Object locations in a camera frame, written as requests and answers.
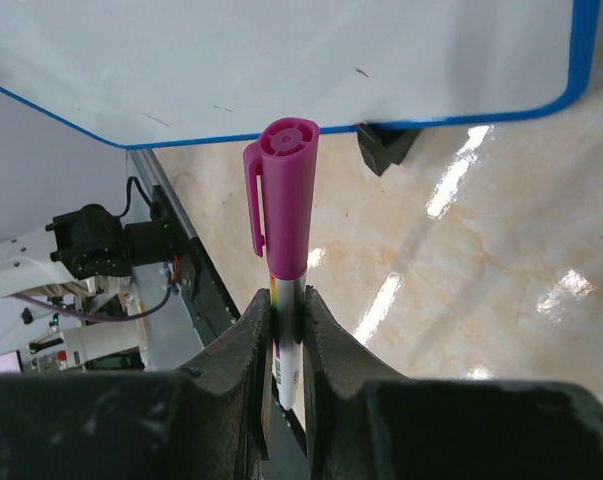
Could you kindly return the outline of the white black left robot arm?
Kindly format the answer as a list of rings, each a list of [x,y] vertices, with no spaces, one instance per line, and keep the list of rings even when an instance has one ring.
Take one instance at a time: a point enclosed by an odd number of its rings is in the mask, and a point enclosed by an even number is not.
[[[170,262],[174,229],[155,216],[123,225],[104,207],[88,205],[0,243],[0,298],[92,277],[127,277],[137,266]]]

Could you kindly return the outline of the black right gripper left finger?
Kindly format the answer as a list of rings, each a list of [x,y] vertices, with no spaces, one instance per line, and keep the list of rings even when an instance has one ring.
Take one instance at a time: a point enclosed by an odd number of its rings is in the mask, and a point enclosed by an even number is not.
[[[261,289],[172,371],[0,374],[0,479],[257,479],[271,359]]]

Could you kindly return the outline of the blue framed whiteboard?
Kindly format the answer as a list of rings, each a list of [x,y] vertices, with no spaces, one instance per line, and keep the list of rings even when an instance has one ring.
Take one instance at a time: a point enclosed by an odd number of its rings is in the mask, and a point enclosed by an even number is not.
[[[597,1],[0,1],[0,92],[123,149],[543,117],[585,92]]]

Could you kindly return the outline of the magenta capped whiteboard marker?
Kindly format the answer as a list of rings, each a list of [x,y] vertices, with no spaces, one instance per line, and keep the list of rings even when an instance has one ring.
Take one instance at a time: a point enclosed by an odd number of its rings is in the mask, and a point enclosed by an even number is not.
[[[311,120],[282,118],[243,152],[253,250],[266,258],[270,275],[274,375],[285,410],[296,402],[300,379],[319,135]]]

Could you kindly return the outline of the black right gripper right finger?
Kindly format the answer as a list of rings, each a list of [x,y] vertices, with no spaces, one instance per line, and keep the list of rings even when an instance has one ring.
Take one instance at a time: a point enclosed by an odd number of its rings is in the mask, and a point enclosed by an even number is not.
[[[603,479],[603,404],[583,387],[402,375],[306,291],[314,479]]]

